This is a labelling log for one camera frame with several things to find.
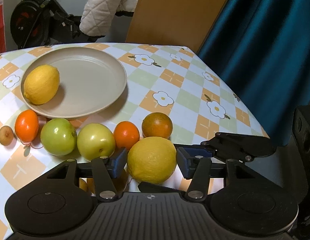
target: curtain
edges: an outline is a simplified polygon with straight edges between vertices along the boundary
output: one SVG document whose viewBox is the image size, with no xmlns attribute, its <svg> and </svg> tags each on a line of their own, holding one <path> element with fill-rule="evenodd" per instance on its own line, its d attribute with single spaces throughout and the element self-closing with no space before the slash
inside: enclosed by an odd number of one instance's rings
<svg viewBox="0 0 310 240">
<path fill-rule="evenodd" d="M 198 55 L 285 145 L 310 100 L 310 0 L 228 0 Z"/>
</svg>

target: green apple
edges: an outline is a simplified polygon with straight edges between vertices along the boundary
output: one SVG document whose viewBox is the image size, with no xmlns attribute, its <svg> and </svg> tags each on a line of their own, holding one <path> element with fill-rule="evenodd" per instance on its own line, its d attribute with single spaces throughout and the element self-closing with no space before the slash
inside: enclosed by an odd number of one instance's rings
<svg viewBox="0 0 310 240">
<path fill-rule="evenodd" d="M 88 161 L 100 156 L 110 156 L 115 146 L 112 131 L 100 123 L 89 123 L 78 134 L 78 151 Z"/>
<path fill-rule="evenodd" d="M 40 140 L 46 151 L 52 155 L 67 155 L 76 147 L 77 133 L 68 120 L 56 118 L 44 125 Z"/>
</svg>

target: table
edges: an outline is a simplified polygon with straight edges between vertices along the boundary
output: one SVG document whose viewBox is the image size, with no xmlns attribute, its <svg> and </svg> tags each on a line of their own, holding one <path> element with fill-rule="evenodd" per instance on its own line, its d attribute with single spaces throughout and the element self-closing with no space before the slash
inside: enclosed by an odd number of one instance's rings
<svg viewBox="0 0 310 240">
<path fill-rule="evenodd" d="M 163 112 L 173 122 L 171 141 L 199 144 L 216 132 L 267 136 L 261 125 L 232 90 L 189 48 L 126 43 L 82 43 L 22 49 L 0 55 L 0 128 L 14 127 L 18 114 L 27 109 L 20 92 L 20 79 L 32 61 L 45 53 L 64 47 L 89 47 L 105 51 L 117 58 L 128 76 L 126 93 L 106 110 L 71 123 L 77 131 L 90 122 L 105 124 L 112 131 L 125 120 L 140 130 L 151 112 Z M 25 147 L 19 140 L 4 147 L 0 144 L 0 239 L 11 234 L 4 215 L 8 197 L 65 159 L 57 158 L 43 148 Z M 166 186 L 187 189 L 176 168 Z M 210 183 L 209 192 L 223 187 L 221 179 Z M 129 189 L 137 190 L 130 182 Z"/>
</svg>

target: beige plate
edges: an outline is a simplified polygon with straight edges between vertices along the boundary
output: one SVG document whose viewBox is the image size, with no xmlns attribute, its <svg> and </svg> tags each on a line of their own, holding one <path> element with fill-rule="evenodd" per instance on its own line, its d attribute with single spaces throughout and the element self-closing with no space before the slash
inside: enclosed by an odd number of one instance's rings
<svg viewBox="0 0 310 240">
<path fill-rule="evenodd" d="M 27 75 L 40 65 L 52 65 L 60 73 L 56 95 L 37 106 L 24 98 L 35 112 L 48 118 L 79 118 L 96 113 L 119 98 L 127 84 L 123 65 L 106 52 L 84 47 L 54 50 L 36 59 L 21 78 L 21 94 Z"/>
</svg>

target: plate rim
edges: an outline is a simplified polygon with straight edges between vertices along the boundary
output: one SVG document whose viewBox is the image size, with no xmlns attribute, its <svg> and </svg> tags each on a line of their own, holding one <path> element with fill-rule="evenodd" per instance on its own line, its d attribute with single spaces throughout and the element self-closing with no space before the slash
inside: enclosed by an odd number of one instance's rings
<svg viewBox="0 0 310 240">
<path fill-rule="evenodd" d="M 23 95 L 22 91 L 21 91 L 21 82 L 22 82 L 22 79 L 27 71 L 27 69 L 34 63 L 36 62 L 38 59 L 40 59 L 41 57 L 51 53 L 51 52 L 54 52 L 54 51 L 58 51 L 58 50 L 62 50 L 62 49 L 69 49 L 69 48 L 85 48 L 85 49 L 93 49 L 93 50 L 96 50 L 96 51 L 100 51 L 100 52 L 103 52 L 103 53 L 106 53 L 108 54 L 109 56 L 113 57 L 122 67 L 122 69 L 124 70 L 124 73 L 125 73 L 125 84 L 123 86 L 123 90 L 121 91 L 121 93 L 119 94 L 119 96 L 114 100 L 112 101 L 111 103 L 109 103 L 107 106 L 103 107 L 103 108 L 100 108 L 96 111 L 92 111 L 92 112 L 89 112 L 89 113 L 86 113 L 86 114 L 80 114 L 80 115 L 73 115 L 73 116 L 56 116 L 56 115 L 48 115 L 48 114 L 44 114 L 44 113 L 41 113 L 39 112 L 38 110 L 36 110 L 35 108 L 33 108 L 31 106 L 31 104 L 26 100 L 25 96 Z M 78 118 L 82 118 L 82 117 L 85 117 L 85 116 L 88 116 L 88 115 L 91 115 L 91 114 L 95 114 L 95 113 L 98 113 L 106 108 L 108 108 L 109 106 L 111 106 L 113 103 L 115 103 L 117 101 L 117 99 L 120 98 L 120 96 L 124 93 L 125 89 L 126 89 L 126 86 L 127 86 L 127 72 L 125 70 L 125 67 L 123 66 L 123 64 L 117 59 L 115 58 L 113 55 L 103 51 L 103 50 L 98 50 L 98 49 L 94 49 L 94 48 L 89 48 L 89 47 L 81 47 L 81 46 L 70 46 L 70 47 L 66 47 L 66 48 L 56 48 L 56 49 L 53 49 L 52 51 L 49 51 L 43 55 L 40 55 L 39 57 L 35 58 L 32 62 L 30 62 L 29 66 L 24 70 L 22 76 L 20 77 L 20 86 L 19 86 L 19 91 L 21 93 L 21 96 L 23 98 L 23 101 L 25 102 L 25 104 L 31 109 L 33 110 L 34 112 L 36 112 L 37 114 L 39 115 L 42 115 L 44 117 L 47 117 L 47 118 L 51 118 L 51 119 L 55 119 L 55 118 L 64 118 L 64 119 L 67 119 L 67 120 L 75 120 L 75 119 L 78 119 Z"/>
</svg>

